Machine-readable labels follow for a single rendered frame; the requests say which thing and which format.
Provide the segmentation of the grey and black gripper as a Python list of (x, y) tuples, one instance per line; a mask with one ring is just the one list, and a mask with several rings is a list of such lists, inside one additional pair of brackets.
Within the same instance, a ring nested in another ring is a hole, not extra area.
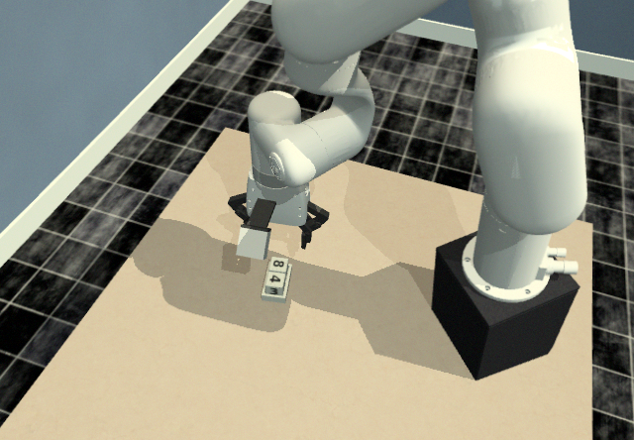
[[(312, 231), (319, 229), (329, 219), (329, 212), (310, 200), (309, 182), (299, 187), (269, 188), (259, 184), (250, 167), (247, 192), (231, 196), (228, 204), (235, 214), (247, 224), (258, 200), (276, 201), (269, 223), (298, 226), (302, 230), (301, 248), (311, 242)], [(247, 207), (243, 204), (247, 203)], [(312, 218), (307, 212), (316, 216)]]

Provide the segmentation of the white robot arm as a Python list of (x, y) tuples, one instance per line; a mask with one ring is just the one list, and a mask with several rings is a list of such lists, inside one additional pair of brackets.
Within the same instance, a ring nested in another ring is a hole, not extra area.
[[(288, 93), (267, 91), (251, 101), (254, 179), (299, 187), (357, 155), (375, 111), (358, 68), (362, 50), (447, 1), (272, 0), (288, 78), (334, 98), (302, 123)], [(551, 235), (577, 220), (587, 197), (569, 0), (468, 3), (477, 45), (472, 126), (485, 188), (462, 267), (481, 294), (520, 302), (538, 295), (549, 275), (578, 273), (578, 262), (547, 258), (566, 257), (566, 248), (549, 248)]]

